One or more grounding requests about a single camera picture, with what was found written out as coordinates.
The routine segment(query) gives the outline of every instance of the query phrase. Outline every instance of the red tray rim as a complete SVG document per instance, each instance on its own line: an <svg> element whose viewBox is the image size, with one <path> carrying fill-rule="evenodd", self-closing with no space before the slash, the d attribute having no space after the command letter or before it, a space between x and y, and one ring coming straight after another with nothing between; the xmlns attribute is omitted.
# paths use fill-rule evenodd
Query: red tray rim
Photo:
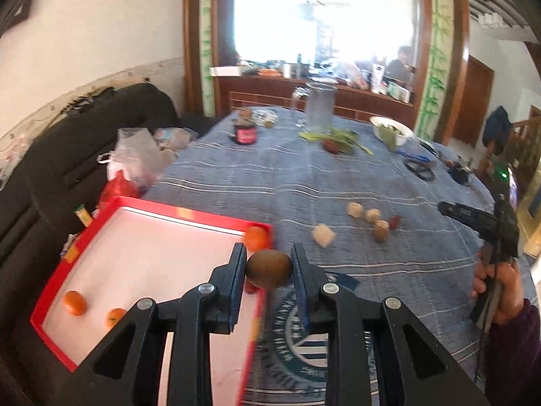
<svg viewBox="0 0 541 406"><path fill-rule="evenodd" d="M43 321L49 311L49 308L58 293L58 290L62 286L62 283L69 275L71 269L79 259L80 255L88 247L94 236L101 230L101 228L109 221L109 219L120 208L132 208L150 212L153 214L162 215L164 217L175 218L177 220L191 221L207 226L214 226L223 229L246 231L248 227L259 226L265 229L272 239L272 226L259 223L255 221L240 220L238 218L224 217L222 215L209 214L207 212L200 212L198 210L171 206L169 204L157 203L154 201L136 199L131 197L117 197L110 204L101 210L93 220L93 222L85 228L77 238L77 240L70 246L66 254L56 270L52 273L51 277L47 281L36 305L30 315L30 323L36 330L38 336L45 343L45 345L51 350L51 352L67 367L71 372L77 369L77 365L52 341L43 329ZM258 291L258 304L256 306L255 318L252 320L252 337L249 344L248 354L244 363L242 383L239 393L237 395L237 404L243 399L246 384L248 382L248 375L250 373L250 367L255 352L255 342L259 335L259 325L261 316L263 314L265 300L265 292Z"/></svg>

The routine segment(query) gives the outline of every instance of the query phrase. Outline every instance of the tablecloth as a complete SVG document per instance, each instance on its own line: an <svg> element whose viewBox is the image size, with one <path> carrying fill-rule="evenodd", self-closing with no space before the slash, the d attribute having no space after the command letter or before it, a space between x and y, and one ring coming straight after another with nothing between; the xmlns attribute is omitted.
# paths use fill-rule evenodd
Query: tablecloth
<svg viewBox="0 0 541 406"><path fill-rule="evenodd" d="M272 110L279 115L278 123L258 128L258 140L250 146L232 142L234 115L225 118L182 152L145 198L273 225L276 249L289 252L294 242L302 243L310 263L336 273L331 277L359 297L401 299L473 376L479 330L469 321L469 292L481 241L470 228L440 215L436 205L444 200L492 211L488 190L474 176L467 186L455 183L440 162L433 182L419 179L367 123L333 118L334 127L357 132L374 153L356 149L353 155L333 156L319 143L298 137L296 122L302 113ZM431 156L415 142L402 149ZM346 214L351 201L379 209L382 219L401 215L400 227L378 244L371 225ZM328 248L312 239L319 223L336 232ZM526 296L537 303L524 258L519 267ZM324 404L325 340L323 335L304 334L292 287L276 292L269 301L244 404ZM373 362L371 376L372 400L378 404Z"/></svg>

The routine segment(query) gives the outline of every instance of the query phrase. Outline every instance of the red tray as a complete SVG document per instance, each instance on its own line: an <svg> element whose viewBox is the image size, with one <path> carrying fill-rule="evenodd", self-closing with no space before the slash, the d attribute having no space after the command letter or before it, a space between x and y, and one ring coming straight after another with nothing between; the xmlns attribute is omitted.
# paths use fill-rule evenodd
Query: red tray
<svg viewBox="0 0 541 406"><path fill-rule="evenodd" d="M272 227L146 200L120 197L102 210L69 248L52 274L30 323L70 370L107 333L110 309L128 310L142 297L157 302L182 296L206 282L212 269L229 261L245 230ZM66 291L88 302L83 316L62 306ZM239 322L230 336L211 335L213 397L216 406L239 404L252 362L264 306L264 292L243 294ZM162 367L159 404L165 404L172 333Z"/></svg>

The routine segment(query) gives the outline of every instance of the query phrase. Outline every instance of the white bowl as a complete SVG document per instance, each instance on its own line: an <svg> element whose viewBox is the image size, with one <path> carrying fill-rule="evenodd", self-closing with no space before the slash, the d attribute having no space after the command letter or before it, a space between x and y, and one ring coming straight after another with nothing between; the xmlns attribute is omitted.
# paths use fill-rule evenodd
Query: white bowl
<svg viewBox="0 0 541 406"><path fill-rule="evenodd" d="M400 130L402 135L397 135L397 146L402 146L407 140L413 136L413 131L410 130L407 126L402 125L396 120L389 119L388 117L381 116L372 116L370 122L374 125L374 134L375 136L383 142L383 139L379 136L379 127L381 125L392 125L396 129Z"/></svg>

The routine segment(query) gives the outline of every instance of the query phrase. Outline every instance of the screw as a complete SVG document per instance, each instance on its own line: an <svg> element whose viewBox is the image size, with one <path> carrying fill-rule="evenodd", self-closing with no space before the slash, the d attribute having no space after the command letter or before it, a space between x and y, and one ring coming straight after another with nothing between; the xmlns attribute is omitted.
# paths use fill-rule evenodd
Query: screw
<svg viewBox="0 0 541 406"><path fill-rule="evenodd" d="M147 310L150 307L152 307L152 299L151 298L143 298L143 299L139 299L137 301L137 308L139 310Z"/></svg>
<svg viewBox="0 0 541 406"><path fill-rule="evenodd" d="M326 283L323 286L323 291L328 294L336 294L340 290L340 287L334 283Z"/></svg>
<svg viewBox="0 0 541 406"><path fill-rule="evenodd" d="M212 285L211 283L204 283L201 284L197 289L200 293L208 294L214 291L214 285Z"/></svg>
<svg viewBox="0 0 541 406"><path fill-rule="evenodd" d="M387 298L385 299L385 305L392 310L398 310L402 305L402 302L400 302L400 300L397 298Z"/></svg>

